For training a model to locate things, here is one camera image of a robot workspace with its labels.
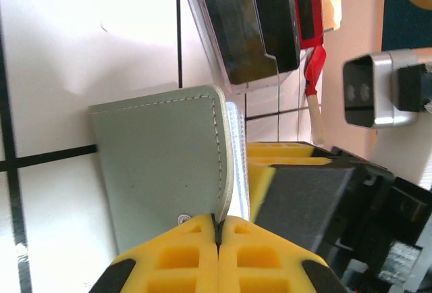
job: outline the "white tile wall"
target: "white tile wall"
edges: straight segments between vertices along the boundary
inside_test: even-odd
[[[301,107],[306,107],[307,102],[306,102],[306,78],[304,77],[304,69],[305,69],[305,65],[306,65],[306,52],[302,51],[302,55],[304,56],[304,59],[300,62],[300,67],[298,68],[300,70],[300,75],[298,77],[299,83],[300,83],[300,97],[299,97],[299,108]]]
[[[182,13],[183,87],[213,84],[213,77],[188,0],[180,0]]]
[[[90,104],[177,82],[176,0],[2,0],[1,19],[19,157],[91,144]]]
[[[247,121],[248,142],[277,141],[277,116]]]
[[[20,170],[33,292],[88,292],[115,258],[97,154]]]
[[[277,112],[279,107],[277,86],[266,87],[249,92],[247,96],[247,116]]]
[[[279,117],[279,140],[298,141],[299,112],[281,114]]]
[[[279,98],[281,111],[299,108],[299,97],[302,98],[304,94],[304,89],[300,89],[300,77],[302,77],[300,69],[297,69],[281,85]]]
[[[0,292],[20,292],[6,173],[0,173]]]

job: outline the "red tag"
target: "red tag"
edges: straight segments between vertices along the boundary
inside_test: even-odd
[[[304,71],[304,77],[306,78],[306,96],[317,94],[317,89],[315,87],[317,86],[319,75],[323,71],[326,57],[327,54],[322,45],[316,47],[312,52]]]

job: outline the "silver camera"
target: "silver camera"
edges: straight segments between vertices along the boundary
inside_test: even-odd
[[[366,128],[415,123],[417,113],[400,111],[398,70],[419,63],[414,50],[372,53],[344,64],[345,120]]]

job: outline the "gray leather wallet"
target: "gray leather wallet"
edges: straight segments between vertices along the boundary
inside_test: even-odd
[[[221,221],[234,182],[230,122],[216,86],[90,107],[118,251],[182,220]]]

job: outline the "wallet stitching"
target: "wallet stitching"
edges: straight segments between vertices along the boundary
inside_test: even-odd
[[[110,113],[113,111],[123,111],[125,109],[136,109],[139,107],[147,107],[147,106],[158,105],[158,104],[168,104],[168,103],[175,103],[175,102],[181,102],[181,101],[189,101],[191,99],[210,99],[211,100],[211,110],[213,112],[213,123],[215,125],[215,134],[216,134],[217,158],[219,160],[219,193],[217,195],[217,205],[219,206],[220,201],[221,201],[221,192],[222,192],[222,153],[221,153],[221,143],[219,141],[219,132],[217,131],[215,99],[213,97],[210,97],[209,95],[199,95],[199,96],[193,96],[193,97],[184,97],[181,99],[168,99],[166,101],[159,101],[159,102],[154,102],[154,103],[134,105],[134,106],[129,106],[129,107],[120,107],[120,108],[117,108],[114,110],[91,112],[90,114]]]

